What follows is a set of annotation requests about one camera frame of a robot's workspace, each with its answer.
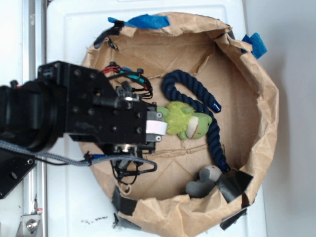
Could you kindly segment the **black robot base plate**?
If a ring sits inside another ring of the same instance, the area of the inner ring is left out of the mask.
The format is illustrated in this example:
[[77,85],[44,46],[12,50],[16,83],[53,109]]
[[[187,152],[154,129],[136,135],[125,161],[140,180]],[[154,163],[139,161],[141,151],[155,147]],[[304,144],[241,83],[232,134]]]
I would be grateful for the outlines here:
[[0,149],[0,198],[5,199],[36,166],[33,156]]

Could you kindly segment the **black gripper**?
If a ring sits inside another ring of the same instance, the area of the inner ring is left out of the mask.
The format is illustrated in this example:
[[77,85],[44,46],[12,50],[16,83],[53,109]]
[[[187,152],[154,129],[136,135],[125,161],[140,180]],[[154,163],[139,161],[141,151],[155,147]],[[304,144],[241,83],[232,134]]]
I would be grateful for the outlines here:
[[113,87],[101,71],[61,61],[40,66],[37,81],[46,147],[67,134],[107,154],[153,152],[166,134],[157,106],[143,101],[127,81]]

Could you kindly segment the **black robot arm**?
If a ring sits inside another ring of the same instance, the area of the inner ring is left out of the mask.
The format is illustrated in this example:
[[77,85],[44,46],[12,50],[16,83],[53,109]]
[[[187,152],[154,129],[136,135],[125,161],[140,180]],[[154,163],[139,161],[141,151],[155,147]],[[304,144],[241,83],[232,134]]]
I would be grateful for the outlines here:
[[0,88],[0,138],[34,152],[64,134],[102,148],[152,151],[166,129],[155,104],[95,69],[57,61],[40,66],[35,80]]

